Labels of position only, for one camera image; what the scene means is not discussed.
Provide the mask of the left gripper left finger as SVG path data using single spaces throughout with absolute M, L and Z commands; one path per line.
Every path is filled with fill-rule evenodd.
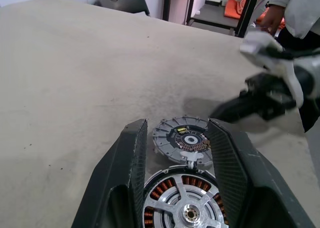
M 142 228 L 148 122 L 129 123 L 94 168 L 71 228 Z

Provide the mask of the black metal rack frame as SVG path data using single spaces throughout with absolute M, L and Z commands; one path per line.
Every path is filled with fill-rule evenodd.
M 254 17 L 253 13 L 258 0 L 245 1 L 239 20 L 225 17 L 221 5 L 212 6 L 209 8 L 211 2 L 205 3 L 205 5 L 202 7 L 207 14 L 211 15 L 208 19 L 205 19 L 201 15 L 195 15 L 194 17 L 191 17 L 194 1 L 195 0 L 189 0 L 187 5 L 186 24 L 188 26 L 192 25 L 193 23 L 199 23 L 207 26 L 222 28 L 229 31 L 234 31 L 236 37 L 243 38 L 246 34 L 248 26 L 254 22 L 251 20 L 251 18 Z

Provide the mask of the person in white coat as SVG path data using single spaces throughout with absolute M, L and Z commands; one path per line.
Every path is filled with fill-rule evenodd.
M 276 40 L 291 51 L 320 48 L 320 0 L 268 0 L 285 8 L 284 28 Z

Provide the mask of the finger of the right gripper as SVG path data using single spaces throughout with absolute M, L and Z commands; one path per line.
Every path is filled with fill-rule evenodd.
M 228 100 L 216 109 L 217 116 L 247 116 L 250 113 L 251 97 L 239 96 Z
M 258 105 L 222 104 L 211 113 L 210 118 L 227 123 L 235 123 L 250 115 L 259 113 L 260 110 L 261 107 L 259 107 Z

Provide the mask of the orange fabric item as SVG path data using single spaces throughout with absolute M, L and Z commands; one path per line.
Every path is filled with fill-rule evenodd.
M 224 9 L 224 16 L 227 18 L 239 20 L 245 7 L 245 3 L 246 0 L 227 0 Z

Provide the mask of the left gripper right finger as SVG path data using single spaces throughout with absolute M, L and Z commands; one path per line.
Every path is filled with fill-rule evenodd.
M 229 228 L 316 228 L 280 172 L 245 132 L 210 119 L 208 138 Z

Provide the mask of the bystander bare hand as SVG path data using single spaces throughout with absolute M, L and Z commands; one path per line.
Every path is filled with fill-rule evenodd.
M 284 13 L 284 7 L 271 5 L 260 23 L 261 30 L 274 35 L 281 24 Z

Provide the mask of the grey round motor lid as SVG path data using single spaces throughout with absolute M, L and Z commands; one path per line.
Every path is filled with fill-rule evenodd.
M 213 165 L 213 157 L 207 130 L 207 120 L 184 115 L 162 120 L 153 129 L 152 139 L 156 151 L 172 162 L 208 169 Z

